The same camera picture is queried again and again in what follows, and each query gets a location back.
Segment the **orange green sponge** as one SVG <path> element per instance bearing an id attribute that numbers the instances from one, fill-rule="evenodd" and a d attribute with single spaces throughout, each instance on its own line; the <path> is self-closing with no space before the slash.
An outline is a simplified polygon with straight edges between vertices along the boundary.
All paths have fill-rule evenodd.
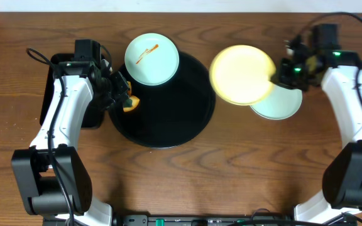
<path id="1" fill-rule="evenodd" d="M 123 102 L 123 111 L 130 112 L 137 108 L 140 99 L 132 94 L 131 82 L 128 82 L 129 89 L 127 90 L 128 99 Z"/>

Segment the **light green plate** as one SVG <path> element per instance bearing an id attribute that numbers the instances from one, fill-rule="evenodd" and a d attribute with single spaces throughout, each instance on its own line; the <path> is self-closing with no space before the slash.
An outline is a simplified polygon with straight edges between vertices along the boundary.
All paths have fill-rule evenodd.
<path id="1" fill-rule="evenodd" d="M 124 62 L 135 81 L 156 86 L 175 75 L 180 57 L 177 47 L 169 38 L 158 33 L 145 33 L 130 42 Z"/>
<path id="2" fill-rule="evenodd" d="M 259 116 L 271 120 L 282 120 L 293 116 L 302 103 L 302 91 L 275 86 L 270 95 L 251 106 Z"/>

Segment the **yellow plate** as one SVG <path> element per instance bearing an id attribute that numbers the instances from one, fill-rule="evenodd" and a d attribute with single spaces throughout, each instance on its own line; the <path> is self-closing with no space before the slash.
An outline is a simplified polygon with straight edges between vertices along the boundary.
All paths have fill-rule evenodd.
<path id="1" fill-rule="evenodd" d="M 219 52 L 209 68 L 215 93 L 234 105 L 254 105 L 273 90 L 273 60 L 261 49 L 234 45 Z"/>

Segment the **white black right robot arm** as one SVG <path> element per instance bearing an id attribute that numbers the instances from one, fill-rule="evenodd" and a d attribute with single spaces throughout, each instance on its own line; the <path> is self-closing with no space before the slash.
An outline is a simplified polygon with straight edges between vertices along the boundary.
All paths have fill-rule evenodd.
<path id="1" fill-rule="evenodd" d="M 306 91 L 319 86 L 339 126 L 342 150 L 322 177 L 322 190 L 294 208 L 301 222 L 327 223 L 362 212 L 362 60 L 353 51 L 289 47 L 271 81 Z"/>

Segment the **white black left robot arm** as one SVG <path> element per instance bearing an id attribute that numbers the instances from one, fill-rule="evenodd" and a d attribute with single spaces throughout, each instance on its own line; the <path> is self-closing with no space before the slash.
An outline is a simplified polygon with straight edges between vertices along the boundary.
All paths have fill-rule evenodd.
<path id="1" fill-rule="evenodd" d="M 11 166 L 25 211 L 61 225 L 112 225 L 112 206 L 92 194 L 91 178 L 78 152 L 79 134 L 94 93 L 110 100 L 127 96 L 121 73 L 110 77 L 54 74 L 53 97 L 29 148 L 14 151 Z"/>

